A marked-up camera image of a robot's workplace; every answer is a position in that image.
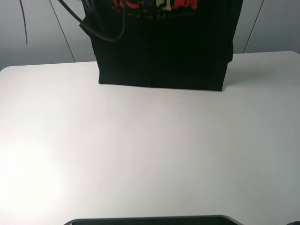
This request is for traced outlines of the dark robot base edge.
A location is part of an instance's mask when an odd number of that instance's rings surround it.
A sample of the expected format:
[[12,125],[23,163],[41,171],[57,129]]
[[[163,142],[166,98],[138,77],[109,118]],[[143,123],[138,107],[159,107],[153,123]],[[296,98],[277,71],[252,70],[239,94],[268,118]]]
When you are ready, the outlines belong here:
[[226,216],[176,216],[74,219],[67,225],[239,225]]

